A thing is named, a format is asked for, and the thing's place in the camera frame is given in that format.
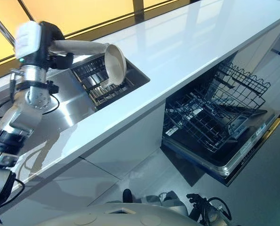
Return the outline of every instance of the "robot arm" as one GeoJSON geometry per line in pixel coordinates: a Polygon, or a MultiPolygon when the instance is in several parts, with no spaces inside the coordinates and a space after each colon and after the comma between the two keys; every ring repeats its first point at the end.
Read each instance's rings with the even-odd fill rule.
{"type": "Polygon", "coordinates": [[[46,81],[49,67],[66,69],[72,65],[73,54],[49,55],[54,40],[64,40],[59,28],[47,22],[33,21],[22,25],[17,33],[16,58],[20,70],[13,70],[10,82],[10,99],[13,106],[0,120],[0,206],[11,193],[16,175],[6,167],[15,166],[19,151],[41,121],[50,95],[58,86],[46,81]]]}

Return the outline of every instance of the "dish rack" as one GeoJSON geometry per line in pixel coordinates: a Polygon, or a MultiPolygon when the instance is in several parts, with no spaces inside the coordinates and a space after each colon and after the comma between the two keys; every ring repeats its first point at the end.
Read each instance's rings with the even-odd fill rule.
{"type": "Polygon", "coordinates": [[[264,104],[270,83],[233,64],[220,63],[214,76],[186,95],[166,103],[164,132],[182,129],[206,149],[216,152],[247,129],[246,120],[264,104]]]}
{"type": "Polygon", "coordinates": [[[102,109],[134,89],[134,84],[128,78],[125,78],[120,85],[112,84],[106,88],[101,87],[100,83],[108,79],[104,54],[90,57],[86,63],[71,70],[94,102],[96,110],[102,109]]]}

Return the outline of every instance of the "stainless steel sink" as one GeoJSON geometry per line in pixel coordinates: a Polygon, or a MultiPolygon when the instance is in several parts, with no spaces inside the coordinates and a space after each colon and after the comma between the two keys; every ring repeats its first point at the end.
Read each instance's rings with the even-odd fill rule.
{"type": "MultiPolygon", "coordinates": [[[[76,78],[76,73],[74,72],[74,68],[88,64],[90,60],[91,58],[87,58],[82,62],[74,64],[72,67],[73,69],[62,71],[53,70],[48,73],[47,79],[52,80],[54,84],[59,86],[59,93],[55,94],[55,97],[59,100],[60,106],[57,110],[42,116],[42,121],[32,136],[26,140],[20,154],[26,153],[49,139],[55,139],[60,132],[101,109],[97,107],[97,104],[89,97],[88,90],[85,89],[81,81],[76,78]]],[[[132,83],[132,89],[121,93],[112,101],[107,102],[107,104],[114,102],[118,98],[121,98],[149,81],[149,79],[129,61],[127,61],[127,65],[128,73],[126,81],[132,83]]],[[[7,99],[9,99],[9,90],[2,90],[0,92],[0,103],[7,99]]],[[[0,108],[0,116],[2,116],[11,105],[12,104],[8,102],[0,108]]],[[[56,106],[57,101],[51,97],[51,102],[48,105],[47,111],[56,106]]]]}

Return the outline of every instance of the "sink basin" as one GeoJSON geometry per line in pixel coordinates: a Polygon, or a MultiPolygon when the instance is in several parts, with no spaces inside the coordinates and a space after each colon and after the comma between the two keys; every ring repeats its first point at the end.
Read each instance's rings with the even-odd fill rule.
{"type": "MultiPolygon", "coordinates": [[[[149,81],[149,79],[139,71],[133,64],[127,60],[127,75],[125,79],[124,92],[119,93],[117,87],[112,96],[105,98],[103,104],[98,105],[97,100],[93,98],[83,82],[80,80],[77,69],[86,64],[90,64],[95,57],[89,57],[83,61],[73,64],[71,69],[67,70],[51,70],[47,74],[47,80],[52,80],[54,84],[59,86],[59,93],[54,96],[59,100],[60,106],[57,110],[43,115],[38,127],[35,129],[32,136],[26,140],[20,154],[33,149],[39,144],[58,137],[59,133],[73,126],[77,122],[99,111],[101,108],[115,102],[129,92],[137,89],[149,81]]],[[[9,99],[9,90],[0,91],[0,103],[9,99]]],[[[0,108],[0,116],[2,116],[12,103],[8,102],[0,108]]],[[[47,111],[55,108],[57,101],[51,97],[51,102],[47,107],[47,111]]]]}

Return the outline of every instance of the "dishwasher door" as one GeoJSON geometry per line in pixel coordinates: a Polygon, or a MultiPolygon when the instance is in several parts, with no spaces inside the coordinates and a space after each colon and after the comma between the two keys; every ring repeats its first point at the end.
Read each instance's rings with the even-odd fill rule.
{"type": "Polygon", "coordinates": [[[221,62],[167,98],[162,145],[228,186],[280,124],[269,87],[221,62]]]}

